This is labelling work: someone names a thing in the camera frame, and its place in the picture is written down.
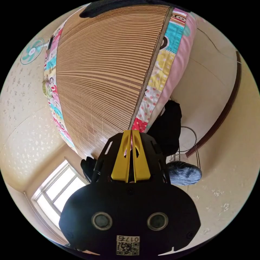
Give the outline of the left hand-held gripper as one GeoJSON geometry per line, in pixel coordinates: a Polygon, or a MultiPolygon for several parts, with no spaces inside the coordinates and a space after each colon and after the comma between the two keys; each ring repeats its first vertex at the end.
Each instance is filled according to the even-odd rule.
{"type": "Polygon", "coordinates": [[[102,166],[101,163],[99,162],[97,163],[96,159],[87,156],[86,159],[81,160],[80,166],[82,168],[86,181],[91,183],[93,176],[94,176],[94,182],[99,181],[100,171],[102,166]]]}

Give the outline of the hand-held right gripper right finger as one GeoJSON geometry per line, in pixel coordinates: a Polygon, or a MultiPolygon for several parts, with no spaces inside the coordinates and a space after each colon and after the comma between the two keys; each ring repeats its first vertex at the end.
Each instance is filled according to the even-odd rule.
{"type": "Polygon", "coordinates": [[[147,181],[150,179],[150,171],[142,144],[140,132],[132,131],[133,169],[135,182],[147,181]]]}

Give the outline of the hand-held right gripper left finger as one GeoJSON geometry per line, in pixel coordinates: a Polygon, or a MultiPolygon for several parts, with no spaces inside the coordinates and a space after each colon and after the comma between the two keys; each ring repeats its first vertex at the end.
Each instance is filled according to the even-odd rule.
{"type": "Polygon", "coordinates": [[[131,153],[131,130],[123,132],[111,178],[128,182],[131,153]]]}

